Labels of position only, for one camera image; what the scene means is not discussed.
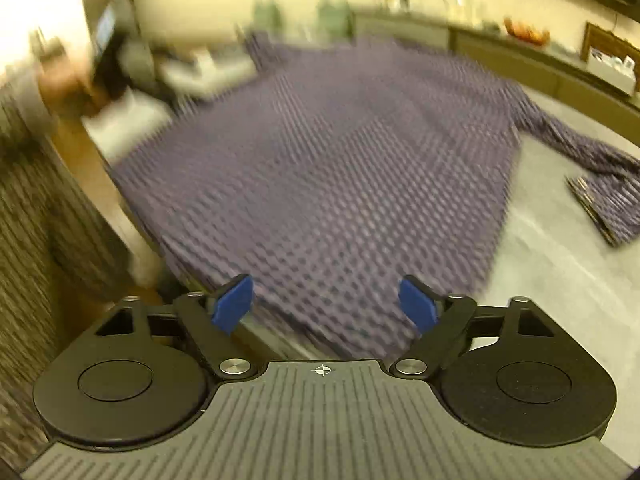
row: striped fabric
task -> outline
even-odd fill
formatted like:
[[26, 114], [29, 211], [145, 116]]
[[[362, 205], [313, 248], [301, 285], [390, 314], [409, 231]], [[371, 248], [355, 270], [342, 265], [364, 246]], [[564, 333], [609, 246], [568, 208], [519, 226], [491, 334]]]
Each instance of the striped fabric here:
[[21, 85], [0, 88], [0, 458], [13, 468], [46, 442], [31, 387], [64, 340], [54, 266], [105, 301], [129, 279], [122, 241], [43, 132], [27, 127], [33, 117], [20, 110], [38, 106], [39, 97], [34, 84], [32, 95]]
[[400, 354], [416, 335], [402, 275], [444, 293], [485, 284], [518, 130], [592, 172], [570, 186], [610, 243], [640, 232], [640, 162], [471, 60], [388, 41], [248, 50], [261, 78], [111, 173], [172, 269], [205, 284], [251, 273], [267, 324], [343, 357]]

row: person's arm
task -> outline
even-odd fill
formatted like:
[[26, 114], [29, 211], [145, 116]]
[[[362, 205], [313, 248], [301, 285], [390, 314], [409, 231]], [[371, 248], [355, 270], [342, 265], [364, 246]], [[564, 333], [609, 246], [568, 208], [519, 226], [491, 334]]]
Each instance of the person's arm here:
[[50, 240], [55, 262], [92, 298], [119, 300], [133, 284], [129, 250], [62, 164], [54, 176]]
[[0, 87], [0, 155], [45, 135], [53, 117], [40, 96], [40, 71], [22, 70]]

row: shirt sleeve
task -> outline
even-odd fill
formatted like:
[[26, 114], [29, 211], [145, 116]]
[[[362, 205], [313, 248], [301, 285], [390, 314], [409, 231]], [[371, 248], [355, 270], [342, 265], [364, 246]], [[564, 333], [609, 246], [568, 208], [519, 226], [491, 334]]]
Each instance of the shirt sleeve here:
[[640, 235], [640, 161], [566, 126], [535, 104], [518, 85], [508, 85], [512, 120], [591, 173], [567, 183], [607, 242], [619, 245]]
[[119, 300], [132, 285], [129, 250], [61, 163], [55, 175], [50, 213], [54, 260], [95, 299]]
[[29, 67], [0, 88], [0, 153], [44, 136], [53, 117], [40, 97], [37, 69]]

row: cabinet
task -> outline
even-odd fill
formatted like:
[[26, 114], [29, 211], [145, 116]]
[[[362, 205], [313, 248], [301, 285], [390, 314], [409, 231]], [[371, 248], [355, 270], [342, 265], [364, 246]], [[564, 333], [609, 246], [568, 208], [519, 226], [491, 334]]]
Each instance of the cabinet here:
[[559, 73], [556, 70], [490, 40], [460, 32], [456, 38], [456, 53], [547, 95], [553, 96], [558, 87]]
[[393, 36], [435, 48], [449, 48], [449, 28], [446, 25], [413, 23], [400, 17], [357, 16], [355, 31], [357, 35]]
[[553, 97], [640, 146], [640, 110], [570, 76], [560, 78]]

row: metal screw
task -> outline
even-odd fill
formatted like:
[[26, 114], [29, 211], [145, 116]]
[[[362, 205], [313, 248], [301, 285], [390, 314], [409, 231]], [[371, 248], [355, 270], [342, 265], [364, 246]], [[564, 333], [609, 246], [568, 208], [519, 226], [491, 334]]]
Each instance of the metal screw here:
[[248, 372], [250, 368], [251, 363], [246, 359], [232, 358], [220, 363], [220, 370], [229, 375], [244, 374]]
[[396, 363], [396, 370], [405, 375], [420, 375], [427, 371], [427, 365], [420, 359], [402, 359]]

